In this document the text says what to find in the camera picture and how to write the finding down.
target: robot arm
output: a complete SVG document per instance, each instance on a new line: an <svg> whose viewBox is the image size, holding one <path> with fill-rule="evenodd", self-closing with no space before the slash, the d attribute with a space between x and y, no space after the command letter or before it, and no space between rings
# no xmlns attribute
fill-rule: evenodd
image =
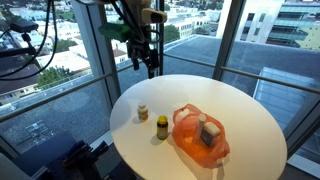
<svg viewBox="0 0 320 180"><path fill-rule="evenodd" d="M127 43L128 57L131 58L134 70L139 69L139 59L148 68L148 77L153 78L159 67L158 52L150 49L150 44L161 40L152 40L152 33L159 34L150 24L167 21L167 14L150 8L150 0L119 0L122 11L116 4L117 0L78 0L84 4L112 4L124 24L107 23L99 27L99 32L109 39Z"/></svg>

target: table top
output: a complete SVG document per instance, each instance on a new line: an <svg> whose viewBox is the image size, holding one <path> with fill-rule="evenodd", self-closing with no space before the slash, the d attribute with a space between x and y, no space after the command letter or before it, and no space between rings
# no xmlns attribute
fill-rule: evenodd
<svg viewBox="0 0 320 180"><path fill-rule="evenodd" d="M138 119L144 102L148 120ZM193 104L225 128L230 154L217 168L202 168L171 135L156 136L166 115L169 132L175 110ZM209 78L166 75L135 84L115 103L110 117L114 144L124 161L144 179L278 179L287 161L283 133L272 115L242 91Z"/></svg>

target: floor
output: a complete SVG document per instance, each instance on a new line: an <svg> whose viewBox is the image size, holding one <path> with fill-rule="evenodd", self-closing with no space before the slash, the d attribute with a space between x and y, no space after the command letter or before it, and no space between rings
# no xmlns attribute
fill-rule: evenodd
<svg viewBox="0 0 320 180"><path fill-rule="evenodd" d="M120 155L118 154L116 148L113 144L110 145L110 149L107 153L100 156L100 159L96 163L98 170L102 177L106 177L109 172L111 175L108 177L115 179L135 179L132 176L130 168L122 161ZM285 170L279 180L317 180L318 178L311 176L289 164L286 165Z"/></svg>

